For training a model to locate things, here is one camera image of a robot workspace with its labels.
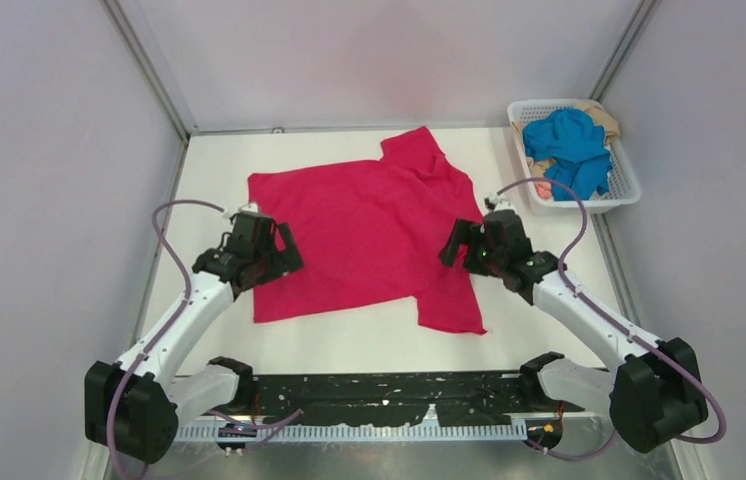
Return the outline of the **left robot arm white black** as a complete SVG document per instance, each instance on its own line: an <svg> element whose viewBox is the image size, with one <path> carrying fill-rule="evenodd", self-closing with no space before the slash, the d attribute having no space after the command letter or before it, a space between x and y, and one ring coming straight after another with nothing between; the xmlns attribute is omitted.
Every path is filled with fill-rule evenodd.
<svg viewBox="0 0 746 480"><path fill-rule="evenodd" d="M95 362L84 379L88 440L146 464L158 462L179 427L217 407L247 412L256 398L251 366L215 357L198 373L176 377L208 327L243 293L304 266L291 228L256 211L229 217L218 246L185 272L183 292L156 324L115 362Z"/></svg>

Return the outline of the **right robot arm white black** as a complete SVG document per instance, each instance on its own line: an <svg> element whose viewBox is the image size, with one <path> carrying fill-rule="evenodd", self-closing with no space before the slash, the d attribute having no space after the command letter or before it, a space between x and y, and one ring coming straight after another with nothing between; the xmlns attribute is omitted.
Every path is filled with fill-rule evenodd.
<svg viewBox="0 0 746 480"><path fill-rule="evenodd" d="M693 348L662 340L595 299L565 263L536 251L520 217L495 210L479 222L455 221L439 253L446 267L494 277L529 305L550 315L603 363L584 367L562 354L544 354L526 368L523 403L545 410L556 400L608 418L616 434L640 453L680 438L709 417Z"/></svg>

